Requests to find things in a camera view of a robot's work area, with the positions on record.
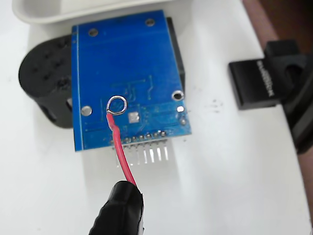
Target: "blue circuit board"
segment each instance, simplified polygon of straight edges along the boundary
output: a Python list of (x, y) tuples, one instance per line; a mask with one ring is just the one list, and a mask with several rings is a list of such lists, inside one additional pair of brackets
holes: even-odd
[[(75, 150), (112, 146), (106, 105), (113, 95), (128, 108), (114, 116), (124, 144), (191, 133), (173, 45), (163, 11), (76, 25), (72, 29)], [(90, 115), (82, 109), (90, 107)], [(123, 102), (115, 100), (111, 110)]]

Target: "mounting hole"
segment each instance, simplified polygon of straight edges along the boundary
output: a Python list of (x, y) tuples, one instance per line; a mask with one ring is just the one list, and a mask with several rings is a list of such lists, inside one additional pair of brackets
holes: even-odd
[(66, 48), (66, 47), (68, 46), (68, 41), (65, 40), (65, 39), (61, 39), (61, 40), (57, 43), (57, 45), (58, 45), (58, 48), (59, 48), (59, 49), (64, 49), (64, 48)]
[(87, 116), (91, 115), (92, 108), (90, 106), (84, 106), (81, 110), (81, 113), (83, 116), (87, 117)]
[(96, 28), (92, 28), (92, 29), (90, 29), (89, 32), (88, 32), (89, 36), (91, 36), (91, 37), (97, 36), (98, 33), (99, 33), (99, 32), (98, 32), (98, 30), (97, 30)]
[(51, 77), (51, 75), (52, 75), (52, 74), (51, 74), (50, 72), (46, 73), (46, 74), (43, 76), (43, 80), (44, 80), (44, 81), (49, 80), (50, 77)]
[(174, 91), (172, 94), (172, 99), (175, 101), (180, 101), (184, 99), (184, 93), (182, 91)]
[(71, 82), (68, 76), (61, 77), (60, 80), (57, 81), (56, 87), (59, 90), (68, 90), (70, 89)]
[(52, 52), (51, 51), (45, 51), (45, 59), (49, 59), (52, 55)]
[(36, 72), (38, 72), (38, 70), (39, 70), (38, 67), (37, 67), (37, 66), (34, 66), (32, 72), (33, 72), (33, 73), (36, 73)]
[(60, 67), (61, 65), (63, 64), (63, 61), (62, 60), (57, 60), (53, 63), (53, 67), (55, 69), (57, 69), (58, 67)]
[(147, 20), (146, 20), (146, 25), (147, 25), (148, 27), (151, 27), (151, 26), (153, 26), (153, 25), (155, 25), (155, 24), (156, 24), (156, 22), (155, 22), (154, 19), (147, 19)]

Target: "blue pcb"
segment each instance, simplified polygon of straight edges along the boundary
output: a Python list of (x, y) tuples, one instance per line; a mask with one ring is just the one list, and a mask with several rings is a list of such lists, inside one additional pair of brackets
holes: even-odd
[[(124, 16), (72, 29), (75, 150), (112, 146), (106, 105), (124, 144), (191, 133), (182, 85), (163, 11)], [(115, 100), (111, 110), (123, 102)]]

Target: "wire loop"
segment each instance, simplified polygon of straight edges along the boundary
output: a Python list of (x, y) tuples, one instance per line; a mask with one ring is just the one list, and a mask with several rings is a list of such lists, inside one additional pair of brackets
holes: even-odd
[[(124, 102), (124, 107), (121, 111), (114, 112), (114, 111), (110, 110), (110, 105), (111, 105), (112, 101), (115, 99), (121, 99)], [(114, 95), (109, 99), (108, 104), (107, 104), (107, 113), (108, 114), (112, 114), (115, 116), (121, 115), (121, 114), (125, 113), (126, 109), (127, 109), (127, 100), (124, 97), (122, 97), (120, 95)]]

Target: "white tray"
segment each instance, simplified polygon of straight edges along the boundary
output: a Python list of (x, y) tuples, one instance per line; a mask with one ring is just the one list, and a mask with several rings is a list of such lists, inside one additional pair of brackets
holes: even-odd
[(13, 0), (14, 14), (30, 24), (47, 24), (126, 7), (171, 0)]

